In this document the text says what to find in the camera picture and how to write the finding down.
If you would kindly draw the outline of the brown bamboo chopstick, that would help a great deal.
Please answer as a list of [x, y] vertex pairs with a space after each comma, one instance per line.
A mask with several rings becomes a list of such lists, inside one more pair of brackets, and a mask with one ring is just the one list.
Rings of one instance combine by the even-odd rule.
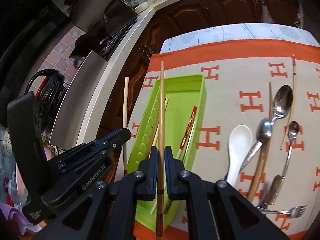
[[159, 133], [158, 133], [158, 168], [157, 168], [157, 216], [156, 239], [163, 238], [164, 210], [164, 115], [165, 115], [165, 77], [164, 61], [161, 61], [161, 78], [159, 91]]

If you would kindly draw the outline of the steel soup spoon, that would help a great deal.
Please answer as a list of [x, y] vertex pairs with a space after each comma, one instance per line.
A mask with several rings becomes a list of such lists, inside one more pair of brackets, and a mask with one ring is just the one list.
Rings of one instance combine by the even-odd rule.
[[263, 198], [262, 202], [259, 204], [259, 207], [266, 209], [269, 205], [273, 205], [274, 201], [278, 195], [282, 182], [282, 176], [277, 175], [274, 177], [270, 188], [268, 189], [267, 194]]

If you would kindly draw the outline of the red-banded bamboo chopstick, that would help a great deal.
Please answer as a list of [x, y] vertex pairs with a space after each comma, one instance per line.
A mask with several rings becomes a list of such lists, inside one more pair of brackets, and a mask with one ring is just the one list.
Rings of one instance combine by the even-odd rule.
[[[124, 84], [124, 99], [123, 99], [123, 128], [127, 128], [127, 100], [129, 93], [129, 77], [125, 77]], [[124, 175], [127, 175], [127, 150], [126, 143], [123, 145], [123, 165], [124, 165]]]

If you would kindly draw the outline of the white ceramic soup spoon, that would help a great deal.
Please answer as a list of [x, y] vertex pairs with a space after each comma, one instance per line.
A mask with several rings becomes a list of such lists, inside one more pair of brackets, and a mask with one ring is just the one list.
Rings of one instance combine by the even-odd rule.
[[235, 186], [240, 167], [252, 146], [253, 135], [246, 125], [236, 126], [228, 140], [229, 168], [226, 181]]

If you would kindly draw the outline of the crossing bamboo chopstick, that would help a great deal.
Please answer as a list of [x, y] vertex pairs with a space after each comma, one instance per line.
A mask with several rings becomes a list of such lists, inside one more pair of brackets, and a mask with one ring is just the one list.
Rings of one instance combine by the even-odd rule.
[[158, 127], [159, 127], [159, 120], [157, 120], [155, 129], [154, 129], [153, 134], [151, 136], [151, 142], [150, 142], [150, 146], [148, 148], [147, 158], [149, 158], [149, 156], [150, 156], [151, 148], [152, 148], [154, 140], [156, 139], [156, 134], [158, 132]]

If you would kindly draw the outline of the dark wooden chopstick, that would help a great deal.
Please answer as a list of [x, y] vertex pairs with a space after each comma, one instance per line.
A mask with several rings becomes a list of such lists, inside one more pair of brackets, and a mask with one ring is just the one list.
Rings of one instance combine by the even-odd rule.
[[[273, 95], [272, 95], [272, 84], [271, 82], [268, 83], [269, 85], [269, 115], [268, 117], [272, 117], [272, 106], [273, 106]], [[260, 178], [264, 170], [264, 165], [265, 165], [265, 159], [266, 159], [266, 153], [265, 151], [268, 150], [269, 147], [269, 142], [264, 143], [261, 148], [260, 148], [260, 154], [259, 154], [259, 161], [257, 164], [257, 168], [254, 174], [254, 178], [252, 180], [251, 186], [249, 188], [249, 192], [247, 195], [247, 200], [249, 202], [252, 202], [252, 200], [255, 197], [255, 193], [259, 187], [260, 184]]]

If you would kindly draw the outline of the steel fork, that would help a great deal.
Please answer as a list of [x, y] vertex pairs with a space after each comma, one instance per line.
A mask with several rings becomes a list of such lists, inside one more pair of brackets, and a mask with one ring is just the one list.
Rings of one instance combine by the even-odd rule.
[[281, 211], [268, 210], [268, 209], [258, 207], [258, 206], [256, 206], [256, 209], [259, 210], [264, 215], [274, 215], [274, 214], [276, 214], [276, 215], [289, 215], [291, 218], [299, 218], [305, 212], [306, 207], [307, 207], [306, 205], [295, 206], [290, 210], [281, 210]]

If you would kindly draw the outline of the steel spoon textured handle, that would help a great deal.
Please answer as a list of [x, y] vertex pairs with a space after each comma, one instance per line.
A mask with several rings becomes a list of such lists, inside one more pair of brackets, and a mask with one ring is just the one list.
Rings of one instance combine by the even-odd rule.
[[267, 142], [272, 137], [273, 125], [271, 120], [268, 118], [264, 118], [261, 120], [257, 127], [256, 132], [256, 142], [250, 148], [248, 154], [246, 155], [242, 165], [240, 167], [240, 171], [242, 171], [250, 160], [254, 157], [254, 155], [260, 150], [265, 142]]

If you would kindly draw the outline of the red-patterned chopstick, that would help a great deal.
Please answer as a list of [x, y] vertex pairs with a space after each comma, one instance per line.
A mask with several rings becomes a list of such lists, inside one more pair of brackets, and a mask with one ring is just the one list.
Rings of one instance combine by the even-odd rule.
[[180, 155], [181, 155], [181, 153], [182, 153], [182, 151], [184, 149], [185, 143], [186, 143], [186, 141], [188, 139], [188, 135], [190, 133], [191, 127], [192, 127], [194, 119], [195, 119], [196, 112], [197, 112], [197, 107], [194, 106], [193, 107], [193, 111], [192, 111], [191, 116], [190, 116], [190, 119], [189, 119], [189, 122], [188, 122], [188, 125], [187, 125], [187, 128], [185, 130], [183, 139], [182, 139], [182, 141], [180, 143], [180, 147], [178, 149], [178, 153], [177, 153], [177, 156], [176, 156], [177, 159], [180, 158]]

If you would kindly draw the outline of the small steel teaspoon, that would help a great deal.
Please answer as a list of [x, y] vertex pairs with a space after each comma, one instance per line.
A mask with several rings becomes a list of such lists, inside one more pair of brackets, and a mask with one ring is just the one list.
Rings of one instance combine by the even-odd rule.
[[292, 154], [292, 146], [293, 146], [293, 141], [296, 139], [297, 134], [299, 132], [299, 124], [296, 121], [291, 121], [289, 124], [289, 129], [288, 129], [288, 138], [289, 138], [289, 150], [287, 153], [287, 159], [286, 159], [286, 163], [281, 175], [281, 180], [278, 183], [278, 186], [276, 188], [275, 193], [273, 194], [272, 200], [270, 202], [270, 205], [273, 205], [276, 202], [276, 199], [280, 193], [280, 190], [282, 188], [282, 185], [284, 183], [288, 168], [289, 168], [289, 163], [290, 163], [290, 159], [291, 159], [291, 154]]

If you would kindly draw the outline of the large steel tablespoon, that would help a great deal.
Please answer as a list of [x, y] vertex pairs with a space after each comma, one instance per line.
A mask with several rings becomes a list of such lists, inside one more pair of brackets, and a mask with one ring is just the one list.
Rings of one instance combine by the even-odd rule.
[[273, 100], [272, 119], [274, 124], [276, 120], [282, 119], [288, 115], [293, 103], [293, 91], [289, 85], [283, 85], [279, 88]]

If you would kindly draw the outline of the green plastic utensil tray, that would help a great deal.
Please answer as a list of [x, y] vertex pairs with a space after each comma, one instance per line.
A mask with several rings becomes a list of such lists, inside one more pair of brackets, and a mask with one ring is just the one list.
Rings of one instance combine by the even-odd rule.
[[[130, 155], [127, 164], [127, 170], [130, 173], [137, 170], [139, 163], [147, 159], [150, 154], [153, 134], [157, 129], [159, 82], [159, 79], [155, 79], [150, 86], [141, 89], [131, 115], [132, 138], [128, 142]], [[165, 97], [168, 100], [165, 110], [165, 145], [171, 146], [174, 158], [183, 161], [185, 169], [191, 170], [207, 97], [204, 76], [194, 74], [167, 77]], [[179, 153], [178, 150], [194, 108], [197, 110], [195, 126], [189, 135], [191, 142], [186, 143], [183, 152]]]

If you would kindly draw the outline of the orange H-pattern cloth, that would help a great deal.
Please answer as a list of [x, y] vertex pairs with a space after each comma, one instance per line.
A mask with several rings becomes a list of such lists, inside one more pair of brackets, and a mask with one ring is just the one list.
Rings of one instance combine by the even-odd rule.
[[[297, 219], [285, 215], [269, 215], [269, 219], [291, 239], [304, 239], [319, 213], [319, 48], [281, 40], [232, 40], [155, 54], [142, 88], [159, 79], [161, 61], [165, 78], [204, 76], [207, 97], [191, 171], [208, 181], [227, 174], [227, 144], [232, 130], [244, 124], [256, 132], [260, 120], [268, 117], [268, 83], [272, 84], [272, 95], [283, 85], [295, 87], [292, 117], [300, 128], [274, 208], [307, 207]], [[283, 170], [289, 149], [284, 138], [286, 127], [285, 118], [274, 124], [255, 205]]]

